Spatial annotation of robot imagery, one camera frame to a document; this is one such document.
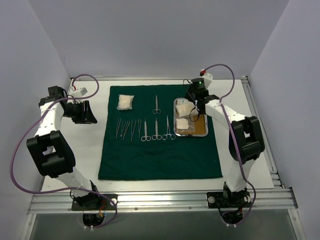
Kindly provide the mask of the dark green surgical cloth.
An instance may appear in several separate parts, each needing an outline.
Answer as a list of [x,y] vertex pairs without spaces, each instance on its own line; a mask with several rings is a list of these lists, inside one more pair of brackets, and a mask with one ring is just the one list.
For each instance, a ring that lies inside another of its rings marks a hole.
[[[209,130],[204,137],[178,136],[175,140],[141,141],[144,120],[149,136],[166,133],[167,116],[170,132],[174,133],[174,100],[184,97],[182,85],[112,86],[109,92],[107,122],[103,139],[99,180],[146,181],[146,180],[195,180],[218,179],[223,176],[215,133]],[[131,110],[118,110],[119,95],[134,96]],[[160,114],[153,114],[155,97]],[[121,124],[116,137],[118,118]],[[141,133],[138,138],[138,119]],[[136,120],[131,142],[131,121]],[[125,139],[121,137],[123,121],[130,121]]]

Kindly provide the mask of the front aluminium frame rail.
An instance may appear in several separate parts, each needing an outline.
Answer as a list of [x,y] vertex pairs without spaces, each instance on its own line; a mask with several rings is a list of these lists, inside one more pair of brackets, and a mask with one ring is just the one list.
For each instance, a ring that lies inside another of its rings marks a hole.
[[[117,211],[119,213],[162,213],[162,212],[204,212],[208,208],[206,191],[147,191],[117,192]],[[296,209],[293,190],[276,188],[258,189],[253,210]],[[34,195],[29,214],[80,214],[97,213],[97,210],[75,211],[67,192]]]

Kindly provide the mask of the steel forceps clamp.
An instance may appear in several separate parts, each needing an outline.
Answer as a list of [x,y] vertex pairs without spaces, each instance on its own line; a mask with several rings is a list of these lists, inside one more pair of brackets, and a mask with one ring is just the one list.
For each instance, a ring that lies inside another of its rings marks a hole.
[[162,135],[162,139],[165,141],[167,139],[175,140],[176,135],[171,133],[169,117],[166,116],[166,133]]

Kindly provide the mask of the back aluminium frame rail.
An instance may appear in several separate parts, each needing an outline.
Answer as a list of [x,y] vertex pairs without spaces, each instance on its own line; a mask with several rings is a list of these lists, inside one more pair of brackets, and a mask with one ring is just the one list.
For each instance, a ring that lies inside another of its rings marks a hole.
[[[187,78],[187,77],[117,77],[117,76],[95,76],[96,80],[98,81],[182,81],[183,79],[192,79],[192,78]],[[214,79],[214,80],[231,80],[231,79]],[[246,82],[249,82],[249,77],[248,76],[243,76],[241,78],[236,78],[236,80],[241,80]],[[93,81],[93,78],[88,77],[88,76],[81,76],[78,78],[76,81]]]

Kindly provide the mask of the steel surgical scissors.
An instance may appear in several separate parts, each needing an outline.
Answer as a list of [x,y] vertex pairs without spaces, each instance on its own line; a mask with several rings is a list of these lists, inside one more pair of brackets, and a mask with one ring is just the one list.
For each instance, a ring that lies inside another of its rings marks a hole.
[[142,142],[149,142],[151,141],[151,136],[148,135],[148,126],[147,126],[147,121],[146,119],[143,121],[143,135],[140,138]]

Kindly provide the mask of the thin short steel tweezers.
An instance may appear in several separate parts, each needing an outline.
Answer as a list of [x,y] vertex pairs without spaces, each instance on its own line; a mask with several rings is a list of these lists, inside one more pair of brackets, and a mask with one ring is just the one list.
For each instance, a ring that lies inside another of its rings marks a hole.
[[126,122],[123,120],[123,121],[122,121],[122,124],[121,124],[120,137],[123,136],[123,132],[124,132],[125,127],[126,127]]

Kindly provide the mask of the cotton ball bag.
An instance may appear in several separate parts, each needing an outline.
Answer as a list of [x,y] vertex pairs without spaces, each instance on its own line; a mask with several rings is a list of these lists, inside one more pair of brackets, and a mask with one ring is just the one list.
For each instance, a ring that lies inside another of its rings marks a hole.
[[176,120],[176,128],[178,130],[187,130],[189,128],[189,122],[185,118],[177,118]]
[[119,94],[118,95],[118,105],[117,105],[116,109],[119,111],[131,110],[134,97],[135,97],[134,95]]
[[193,102],[176,105],[177,116],[179,118],[198,115],[198,111]]

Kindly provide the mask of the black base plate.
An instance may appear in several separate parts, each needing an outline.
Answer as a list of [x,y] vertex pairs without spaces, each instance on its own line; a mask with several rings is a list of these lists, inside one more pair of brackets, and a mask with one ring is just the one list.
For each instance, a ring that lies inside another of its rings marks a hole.
[[111,204],[108,199],[96,194],[89,193],[82,197],[74,197],[72,200],[72,211],[95,211],[95,210],[115,210],[115,204]]
[[226,191],[207,192],[206,198],[210,209],[248,208],[252,203],[250,193],[246,190],[229,193]]

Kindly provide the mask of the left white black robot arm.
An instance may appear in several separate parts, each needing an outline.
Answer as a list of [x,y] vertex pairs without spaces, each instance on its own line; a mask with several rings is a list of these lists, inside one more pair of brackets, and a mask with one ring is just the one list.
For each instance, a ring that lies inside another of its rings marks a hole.
[[26,141],[30,155],[42,176],[49,176],[71,188],[74,199],[90,210],[100,206],[101,197],[91,180],[76,168],[75,155],[61,132],[64,117],[75,124],[96,124],[88,100],[68,101],[59,86],[48,88],[49,95],[39,102],[41,121],[33,138]]

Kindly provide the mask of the curved tip steel tweezers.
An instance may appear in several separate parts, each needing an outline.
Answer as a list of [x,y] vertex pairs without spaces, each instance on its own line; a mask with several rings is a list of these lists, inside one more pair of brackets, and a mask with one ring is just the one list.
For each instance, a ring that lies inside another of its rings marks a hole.
[[122,140],[123,141],[125,140],[125,137],[126,137],[126,134],[127,134],[129,126],[130,126],[130,121],[126,121],[124,130],[123,130],[123,133],[122,133]]

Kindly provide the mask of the green white suture packet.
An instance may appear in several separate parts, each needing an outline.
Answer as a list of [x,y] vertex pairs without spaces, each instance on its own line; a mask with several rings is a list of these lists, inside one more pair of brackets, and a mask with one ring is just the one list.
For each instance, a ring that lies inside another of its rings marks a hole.
[[186,100],[186,99],[178,99],[176,101],[176,105],[181,105],[181,104],[184,104],[184,103],[189,103],[189,101]]

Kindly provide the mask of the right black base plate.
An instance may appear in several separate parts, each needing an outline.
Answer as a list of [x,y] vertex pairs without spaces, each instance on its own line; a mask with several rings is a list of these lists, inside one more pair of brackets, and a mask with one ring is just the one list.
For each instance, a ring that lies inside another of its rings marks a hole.
[[206,198],[210,209],[248,208],[252,203],[250,193],[246,190],[229,193],[226,191],[207,192]]

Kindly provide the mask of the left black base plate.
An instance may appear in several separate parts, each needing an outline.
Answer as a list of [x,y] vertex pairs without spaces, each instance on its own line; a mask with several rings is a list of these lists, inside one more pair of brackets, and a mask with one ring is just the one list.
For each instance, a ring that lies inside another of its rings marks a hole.
[[111,204],[108,199],[96,194],[89,193],[82,197],[74,197],[72,200],[72,211],[95,211],[95,210],[115,210],[115,204]]

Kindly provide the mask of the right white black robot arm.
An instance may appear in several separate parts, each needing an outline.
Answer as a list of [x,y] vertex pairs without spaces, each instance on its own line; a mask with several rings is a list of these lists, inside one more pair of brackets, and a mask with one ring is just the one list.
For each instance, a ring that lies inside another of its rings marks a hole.
[[222,200],[232,207],[240,201],[240,193],[247,190],[251,168],[264,152],[265,142],[259,119],[224,105],[221,97],[209,94],[205,82],[202,77],[190,80],[185,98],[194,104],[198,113],[214,118],[229,130],[228,150],[233,163],[224,183]]

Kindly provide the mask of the small steel scissors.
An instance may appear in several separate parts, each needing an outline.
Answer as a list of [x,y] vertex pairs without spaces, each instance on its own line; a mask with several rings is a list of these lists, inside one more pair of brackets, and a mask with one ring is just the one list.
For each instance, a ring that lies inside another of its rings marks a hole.
[[154,115],[156,114],[160,114],[162,111],[159,109],[159,106],[158,106],[158,96],[156,95],[155,96],[155,108],[152,110],[152,113]]

